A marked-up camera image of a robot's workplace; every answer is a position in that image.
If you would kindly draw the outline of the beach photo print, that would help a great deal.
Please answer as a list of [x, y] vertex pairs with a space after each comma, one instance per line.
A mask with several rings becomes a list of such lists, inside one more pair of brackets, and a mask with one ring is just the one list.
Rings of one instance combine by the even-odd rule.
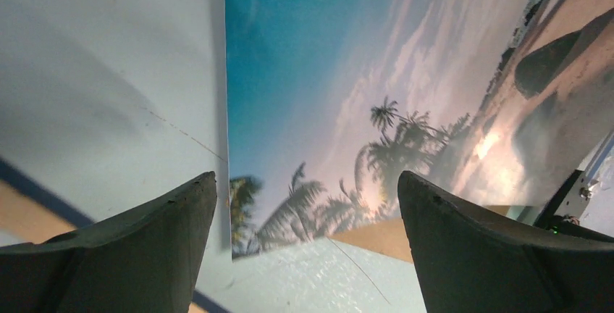
[[541, 206], [613, 127], [613, 0], [226, 0], [232, 258], [385, 223], [414, 172]]

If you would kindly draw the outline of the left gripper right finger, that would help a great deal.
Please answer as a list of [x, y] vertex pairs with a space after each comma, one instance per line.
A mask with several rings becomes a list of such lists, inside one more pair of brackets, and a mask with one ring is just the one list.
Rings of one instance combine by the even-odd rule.
[[410, 171], [398, 201], [428, 312], [611, 312], [613, 239], [517, 222]]

